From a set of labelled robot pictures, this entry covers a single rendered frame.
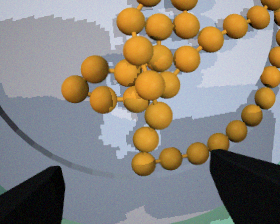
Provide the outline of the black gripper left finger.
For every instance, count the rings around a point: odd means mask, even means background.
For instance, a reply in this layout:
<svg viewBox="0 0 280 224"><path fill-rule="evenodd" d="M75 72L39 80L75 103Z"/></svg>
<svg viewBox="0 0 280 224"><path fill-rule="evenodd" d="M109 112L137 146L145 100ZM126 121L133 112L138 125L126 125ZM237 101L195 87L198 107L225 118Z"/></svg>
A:
<svg viewBox="0 0 280 224"><path fill-rule="evenodd" d="M0 194L0 224L62 224L64 177L60 165Z"/></svg>

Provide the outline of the pale grey round board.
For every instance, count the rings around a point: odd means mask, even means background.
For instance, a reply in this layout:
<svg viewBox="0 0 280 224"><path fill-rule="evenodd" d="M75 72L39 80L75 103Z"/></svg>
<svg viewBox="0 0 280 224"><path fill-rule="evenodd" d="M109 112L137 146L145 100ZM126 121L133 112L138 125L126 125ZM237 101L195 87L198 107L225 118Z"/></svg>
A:
<svg viewBox="0 0 280 224"><path fill-rule="evenodd" d="M225 16L241 15L262 6L261 0L197 0L192 8L200 31L211 26L224 31ZM137 8L137 0L0 0L0 185L11 190L44 169L60 165L64 177L63 217L83 224L172 224L207 213L222 205L209 169L189 163L176 171L156 163L147 177L132 169L133 156L143 153L133 135L149 127L145 111L135 113L117 101L108 113L93 111L89 96L71 103L62 96L68 76L81 76L80 65L89 56L103 56L109 69L125 59L124 35L117 16ZM264 7L264 6L262 6ZM269 10L268 10L269 11ZM179 72L180 89L164 101L172 111L165 129L156 129L159 147L177 148L181 155L200 141L208 147L213 133L241 121L241 111L254 103L264 88L260 76L277 47L274 10L264 30L241 39L224 34L217 52L200 49L193 72ZM199 34L200 34L199 31ZM172 30L173 32L173 30ZM199 48L197 34L184 40L175 35L161 40L175 53L181 45ZM280 45L278 45L280 47ZM83 77L83 76L81 76ZM276 103L261 109L257 127L246 125L246 137L230 143L229 152L280 161L280 84L270 88ZM226 135L225 135L226 136Z"/></svg>

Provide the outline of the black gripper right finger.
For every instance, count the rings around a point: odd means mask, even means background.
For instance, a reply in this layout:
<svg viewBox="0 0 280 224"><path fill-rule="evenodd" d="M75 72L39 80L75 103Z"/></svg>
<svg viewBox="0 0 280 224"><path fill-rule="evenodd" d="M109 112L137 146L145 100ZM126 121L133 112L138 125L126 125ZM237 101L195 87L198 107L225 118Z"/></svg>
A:
<svg viewBox="0 0 280 224"><path fill-rule="evenodd" d="M280 224L280 165L214 149L209 169L234 224Z"/></svg>

